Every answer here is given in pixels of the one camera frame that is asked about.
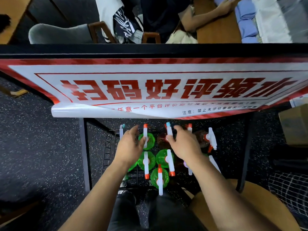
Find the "blue cloth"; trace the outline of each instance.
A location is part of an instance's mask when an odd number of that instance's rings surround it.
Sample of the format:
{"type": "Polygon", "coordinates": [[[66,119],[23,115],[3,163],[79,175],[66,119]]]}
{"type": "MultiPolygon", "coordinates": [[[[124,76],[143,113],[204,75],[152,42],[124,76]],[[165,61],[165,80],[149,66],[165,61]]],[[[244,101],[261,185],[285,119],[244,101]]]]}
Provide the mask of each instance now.
{"type": "Polygon", "coordinates": [[[216,4],[217,6],[219,6],[219,4],[222,3],[223,1],[224,1],[224,0],[214,0],[215,4],[216,4]]]}
{"type": "Polygon", "coordinates": [[[241,0],[237,4],[241,19],[253,19],[256,16],[256,8],[252,0],[241,0]]]}
{"type": "Polygon", "coordinates": [[[242,43],[243,44],[255,44],[255,43],[258,43],[258,39],[255,36],[245,37],[244,39],[242,39],[242,43]]]}
{"type": "Polygon", "coordinates": [[[239,21],[238,27],[242,39],[249,36],[256,36],[258,34],[258,30],[251,19],[239,21]]]}
{"type": "Polygon", "coordinates": [[[241,21],[241,16],[240,16],[240,11],[238,10],[238,7],[235,7],[234,12],[236,16],[236,21],[237,23],[239,23],[239,21],[241,21]]]}

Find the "sign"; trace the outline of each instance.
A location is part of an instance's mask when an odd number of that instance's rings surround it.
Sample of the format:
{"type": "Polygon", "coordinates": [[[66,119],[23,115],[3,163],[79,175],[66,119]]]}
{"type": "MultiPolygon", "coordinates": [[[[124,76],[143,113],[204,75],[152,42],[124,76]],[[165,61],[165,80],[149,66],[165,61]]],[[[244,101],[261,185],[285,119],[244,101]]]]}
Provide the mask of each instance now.
{"type": "Polygon", "coordinates": [[[51,98],[54,117],[202,119],[307,93],[305,58],[260,60],[0,60],[0,69],[51,98]]]}

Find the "brown bottle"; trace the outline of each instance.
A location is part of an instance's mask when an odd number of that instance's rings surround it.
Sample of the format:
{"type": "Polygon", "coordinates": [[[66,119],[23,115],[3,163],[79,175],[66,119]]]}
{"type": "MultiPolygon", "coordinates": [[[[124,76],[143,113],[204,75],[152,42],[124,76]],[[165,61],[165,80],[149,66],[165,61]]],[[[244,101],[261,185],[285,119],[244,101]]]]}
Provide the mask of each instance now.
{"type": "Polygon", "coordinates": [[[167,133],[163,132],[157,136],[157,144],[160,150],[171,149],[170,143],[166,140],[167,133]]]}
{"type": "Polygon", "coordinates": [[[197,137],[198,143],[200,144],[201,148],[207,147],[210,144],[210,142],[206,139],[206,135],[208,134],[208,132],[206,132],[205,130],[200,130],[193,134],[197,137]]]}

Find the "cardboard box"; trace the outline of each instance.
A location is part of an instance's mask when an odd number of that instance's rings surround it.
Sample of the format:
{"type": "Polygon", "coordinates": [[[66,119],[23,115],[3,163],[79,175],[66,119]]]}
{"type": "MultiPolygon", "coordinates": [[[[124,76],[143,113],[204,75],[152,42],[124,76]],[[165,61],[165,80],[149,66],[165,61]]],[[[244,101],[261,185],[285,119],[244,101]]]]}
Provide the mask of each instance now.
{"type": "Polygon", "coordinates": [[[308,147],[308,104],[282,111],[279,118],[287,144],[308,147]]]}

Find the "white bag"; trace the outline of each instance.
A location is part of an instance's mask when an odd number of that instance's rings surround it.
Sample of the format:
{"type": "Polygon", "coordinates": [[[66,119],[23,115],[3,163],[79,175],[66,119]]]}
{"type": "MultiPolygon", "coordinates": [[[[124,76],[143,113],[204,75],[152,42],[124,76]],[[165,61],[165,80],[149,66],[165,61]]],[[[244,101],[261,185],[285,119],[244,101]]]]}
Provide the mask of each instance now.
{"type": "Polygon", "coordinates": [[[170,35],[166,44],[198,44],[198,41],[188,32],[177,30],[170,35]]]}

